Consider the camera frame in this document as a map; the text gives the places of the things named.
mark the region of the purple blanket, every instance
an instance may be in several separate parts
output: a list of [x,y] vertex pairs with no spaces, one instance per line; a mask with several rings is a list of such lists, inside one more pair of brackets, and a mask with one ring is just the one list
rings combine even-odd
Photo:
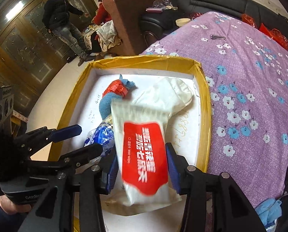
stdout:
[[143,54],[202,64],[213,114],[208,172],[229,172],[254,207],[278,197],[288,165],[288,52],[246,23],[208,12]]

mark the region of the yellow tape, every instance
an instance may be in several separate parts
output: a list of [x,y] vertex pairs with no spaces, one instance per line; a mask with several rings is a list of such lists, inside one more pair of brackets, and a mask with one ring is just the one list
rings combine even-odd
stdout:
[[[206,172],[209,158],[210,137],[211,137],[211,105],[208,84],[204,76],[201,64],[195,60],[173,57],[173,56],[119,56],[109,59],[102,59],[90,63],[82,73],[77,82],[65,110],[62,114],[57,129],[67,127],[72,117],[74,108],[78,98],[84,88],[84,85],[89,76],[90,70],[96,69],[114,69],[114,68],[129,68],[129,69],[154,69],[167,70],[192,74],[199,85],[199,94],[201,100],[201,128],[200,128],[200,144],[196,167]],[[50,149],[48,160],[56,161],[60,157],[62,142],[53,143]]]

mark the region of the screw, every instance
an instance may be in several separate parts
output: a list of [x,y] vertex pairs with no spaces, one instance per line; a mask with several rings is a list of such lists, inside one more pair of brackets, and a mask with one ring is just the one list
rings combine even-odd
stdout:
[[94,172],[98,171],[99,169],[100,169],[100,167],[98,165],[93,165],[91,167],[91,170],[94,171]]
[[187,170],[188,170],[189,172],[193,172],[193,171],[195,171],[195,170],[196,170],[196,167],[195,167],[195,166],[192,166],[192,165],[190,165],[190,166],[187,166]]
[[230,178],[230,175],[229,175],[227,172],[221,173],[221,176],[222,176],[222,178],[224,178],[224,179]]
[[59,173],[57,175],[58,179],[63,179],[64,177],[66,177],[66,174],[65,173]]

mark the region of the brown couch back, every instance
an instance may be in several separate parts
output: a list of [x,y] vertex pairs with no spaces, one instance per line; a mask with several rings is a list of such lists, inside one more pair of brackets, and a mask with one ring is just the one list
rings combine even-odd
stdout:
[[139,28],[139,17],[155,0],[103,0],[103,6],[112,16],[122,44],[110,49],[118,55],[138,55],[146,49]]

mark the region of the person's hand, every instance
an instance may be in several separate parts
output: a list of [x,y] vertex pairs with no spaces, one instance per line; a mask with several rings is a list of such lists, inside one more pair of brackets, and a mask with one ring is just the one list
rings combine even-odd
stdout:
[[16,205],[6,195],[0,196],[0,207],[8,215],[14,215],[16,213],[26,213],[31,210],[29,204],[25,205]]

